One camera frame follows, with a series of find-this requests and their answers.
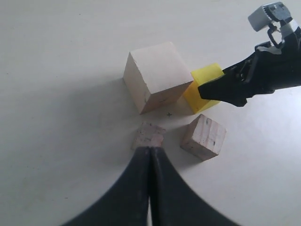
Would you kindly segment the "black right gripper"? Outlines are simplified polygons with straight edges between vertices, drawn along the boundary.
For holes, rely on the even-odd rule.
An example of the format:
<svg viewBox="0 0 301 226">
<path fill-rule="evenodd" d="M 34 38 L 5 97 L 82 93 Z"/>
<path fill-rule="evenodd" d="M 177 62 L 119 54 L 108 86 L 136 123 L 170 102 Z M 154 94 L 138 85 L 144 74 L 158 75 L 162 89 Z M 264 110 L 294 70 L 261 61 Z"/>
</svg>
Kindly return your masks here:
<svg viewBox="0 0 301 226">
<path fill-rule="evenodd" d="M 243 107 L 255 95 L 301 85 L 301 32 L 280 43 L 270 40 L 254 47 L 246 59 L 223 70 L 223 75 L 198 87 L 202 99 Z"/>
</svg>

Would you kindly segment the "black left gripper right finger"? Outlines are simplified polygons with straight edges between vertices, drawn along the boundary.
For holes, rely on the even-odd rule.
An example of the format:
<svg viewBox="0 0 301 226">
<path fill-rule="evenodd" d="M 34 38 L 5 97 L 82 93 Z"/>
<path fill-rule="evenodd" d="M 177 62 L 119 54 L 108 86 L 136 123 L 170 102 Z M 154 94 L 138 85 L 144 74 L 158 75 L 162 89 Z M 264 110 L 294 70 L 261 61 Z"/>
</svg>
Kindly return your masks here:
<svg viewBox="0 0 301 226">
<path fill-rule="evenodd" d="M 237 226 L 200 198 L 163 148 L 151 148 L 150 206 L 154 226 Z"/>
</svg>

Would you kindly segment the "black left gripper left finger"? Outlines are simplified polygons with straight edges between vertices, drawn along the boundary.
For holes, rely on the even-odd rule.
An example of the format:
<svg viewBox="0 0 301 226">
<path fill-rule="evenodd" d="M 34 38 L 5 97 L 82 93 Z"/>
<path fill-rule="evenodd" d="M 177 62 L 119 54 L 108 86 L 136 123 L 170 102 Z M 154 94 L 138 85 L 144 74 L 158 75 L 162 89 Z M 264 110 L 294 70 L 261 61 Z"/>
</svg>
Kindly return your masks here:
<svg viewBox="0 0 301 226">
<path fill-rule="evenodd" d="M 113 186 L 65 226 L 145 226 L 149 205 L 150 148 L 137 148 Z"/>
</svg>

